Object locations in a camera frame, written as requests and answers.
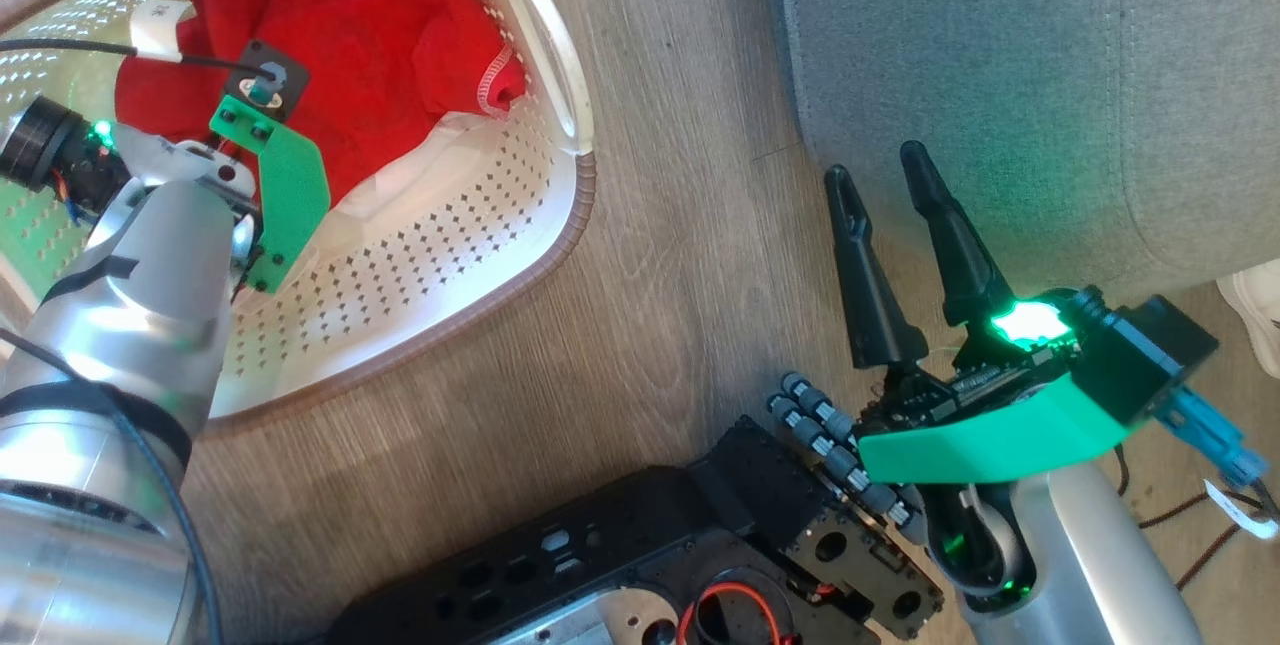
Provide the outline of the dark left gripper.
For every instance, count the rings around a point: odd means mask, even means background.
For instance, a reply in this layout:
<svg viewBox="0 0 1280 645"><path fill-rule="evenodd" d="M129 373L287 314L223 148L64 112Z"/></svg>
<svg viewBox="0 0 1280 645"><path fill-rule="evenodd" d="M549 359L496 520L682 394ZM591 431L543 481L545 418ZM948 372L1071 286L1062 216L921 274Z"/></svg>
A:
<svg viewBox="0 0 1280 645"><path fill-rule="evenodd" d="M51 189L73 221L99 221L131 180L111 122L88 122L45 95L10 116L1 175L32 193Z"/></svg>

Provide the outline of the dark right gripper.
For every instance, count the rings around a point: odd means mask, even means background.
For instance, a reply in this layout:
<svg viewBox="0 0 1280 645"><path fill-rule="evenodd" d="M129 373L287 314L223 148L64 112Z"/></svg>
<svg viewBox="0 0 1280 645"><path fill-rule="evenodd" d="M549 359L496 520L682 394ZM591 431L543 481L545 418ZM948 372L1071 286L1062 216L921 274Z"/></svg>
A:
<svg viewBox="0 0 1280 645"><path fill-rule="evenodd" d="M943 288L943 317L966 329L951 379L924 370L922 330L906 321L873 247L873 227L850 171L824 175L826 202L852 363L888 367L883 392L867 404L867 427L938 427L1012 404L1037 386L1068 375L1080 360L1076 331L1011 340L992 317L1012 311L1016 297L980 241L965 209L947 188L928 150L910 139L900 159L913 207L931 235Z"/></svg>

